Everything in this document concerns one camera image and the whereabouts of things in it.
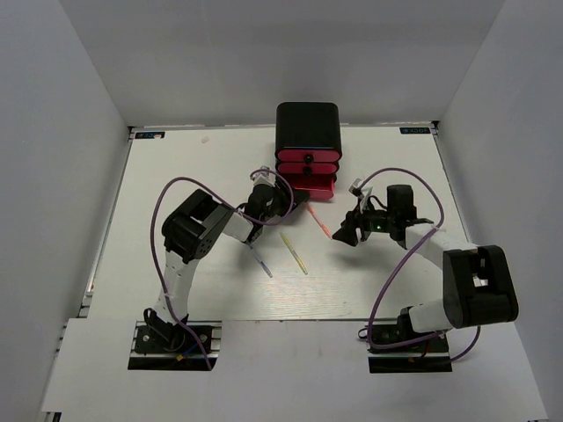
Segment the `pink drawer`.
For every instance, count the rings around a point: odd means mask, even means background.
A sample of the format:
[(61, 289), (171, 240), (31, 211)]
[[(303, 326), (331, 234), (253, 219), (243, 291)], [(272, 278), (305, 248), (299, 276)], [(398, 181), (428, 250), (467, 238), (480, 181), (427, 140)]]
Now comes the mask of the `pink drawer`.
[(341, 153), (335, 149), (282, 149), (276, 158), (284, 163), (335, 163), (341, 159)]
[(312, 163), (305, 162), (279, 162), (276, 164), (276, 170), (280, 174), (298, 174), (298, 175), (331, 175), (338, 171), (338, 163)]
[(330, 200), (334, 196), (336, 177), (332, 174), (290, 174), (286, 179), (295, 190), (307, 192), (311, 200)]

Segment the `red thin pen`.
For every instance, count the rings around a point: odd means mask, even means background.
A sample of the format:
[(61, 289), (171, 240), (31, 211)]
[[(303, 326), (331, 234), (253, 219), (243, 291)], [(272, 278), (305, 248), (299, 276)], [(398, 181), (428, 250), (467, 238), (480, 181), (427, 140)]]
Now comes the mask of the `red thin pen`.
[(329, 238), (332, 239), (332, 233), (330, 232), (330, 230), (327, 228), (327, 226), (322, 222), (322, 220), (319, 218), (319, 216), (317, 215), (317, 213), (315, 212), (315, 210), (313, 209), (313, 207), (310, 204), (307, 204), (307, 210), (310, 213), (311, 217), (313, 218), (313, 220), (316, 222), (316, 224), (322, 229), (322, 231), (325, 233), (325, 235)]

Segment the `pink top drawer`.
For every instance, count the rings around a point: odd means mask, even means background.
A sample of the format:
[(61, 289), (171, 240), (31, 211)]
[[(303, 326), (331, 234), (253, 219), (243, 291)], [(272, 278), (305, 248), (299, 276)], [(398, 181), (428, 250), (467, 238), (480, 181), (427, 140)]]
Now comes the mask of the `pink top drawer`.
[(335, 163), (341, 159), (341, 153), (335, 149), (282, 149), (276, 158), (284, 163)]

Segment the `pink bottom drawer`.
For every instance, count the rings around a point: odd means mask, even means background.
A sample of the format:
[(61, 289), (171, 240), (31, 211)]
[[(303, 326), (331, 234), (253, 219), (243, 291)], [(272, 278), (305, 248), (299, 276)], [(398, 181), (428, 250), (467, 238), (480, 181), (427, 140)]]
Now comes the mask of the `pink bottom drawer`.
[(307, 192), (311, 200), (330, 200), (334, 196), (336, 177), (332, 174), (290, 174), (286, 179), (295, 190)]

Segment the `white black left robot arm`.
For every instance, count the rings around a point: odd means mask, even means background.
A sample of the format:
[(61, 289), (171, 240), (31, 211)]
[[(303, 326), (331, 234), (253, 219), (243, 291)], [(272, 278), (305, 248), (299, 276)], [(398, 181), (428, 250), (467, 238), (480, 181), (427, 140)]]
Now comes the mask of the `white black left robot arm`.
[(187, 302), (194, 273), (221, 235), (250, 245), (262, 234), (266, 223), (293, 212), (310, 198), (303, 190), (290, 190), (281, 181), (253, 184), (247, 200), (237, 208), (215, 200), (197, 189), (165, 219), (165, 269), (161, 292), (154, 307), (143, 312), (144, 322), (156, 334), (156, 341), (168, 351), (181, 348), (186, 329), (179, 324), (188, 317)]

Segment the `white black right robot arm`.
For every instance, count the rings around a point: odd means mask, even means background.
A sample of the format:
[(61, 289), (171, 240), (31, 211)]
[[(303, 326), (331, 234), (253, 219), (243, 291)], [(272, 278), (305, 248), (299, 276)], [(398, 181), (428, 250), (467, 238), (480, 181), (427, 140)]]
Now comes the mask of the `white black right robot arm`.
[(356, 206), (347, 212), (333, 239), (356, 246), (373, 233), (390, 236), (406, 251), (391, 278), (395, 279), (414, 254), (442, 273), (442, 294), (433, 301), (403, 308), (394, 331), (383, 334), (375, 321), (366, 326), (366, 339), (375, 350), (404, 347), (415, 351), (429, 340), (466, 327), (513, 322), (519, 315), (508, 261), (497, 245), (478, 246), (458, 240), (427, 218), (420, 218), (410, 185), (391, 185), (387, 202), (374, 207), (371, 191), (356, 180), (350, 192)]

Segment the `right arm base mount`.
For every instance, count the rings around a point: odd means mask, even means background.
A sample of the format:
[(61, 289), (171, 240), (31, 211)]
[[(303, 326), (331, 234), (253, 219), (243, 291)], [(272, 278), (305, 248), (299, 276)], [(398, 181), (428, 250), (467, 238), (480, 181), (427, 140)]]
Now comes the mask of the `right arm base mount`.
[[(403, 341), (396, 324), (374, 324), (372, 341), (387, 345)], [(368, 344), (368, 326), (357, 332), (358, 339), (367, 344), (371, 374), (422, 374), (451, 372), (450, 349), (446, 338), (392, 349), (375, 349)]]

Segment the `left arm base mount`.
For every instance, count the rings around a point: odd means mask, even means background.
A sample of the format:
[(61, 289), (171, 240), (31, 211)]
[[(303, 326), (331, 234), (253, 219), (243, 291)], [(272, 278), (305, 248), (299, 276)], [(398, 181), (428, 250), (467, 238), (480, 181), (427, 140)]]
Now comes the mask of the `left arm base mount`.
[(146, 323), (137, 322), (128, 358), (128, 370), (207, 372), (219, 357), (221, 322), (190, 322), (188, 326), (199, 337), (207, 358), (193, 336), (184, 329), (166, 343)]

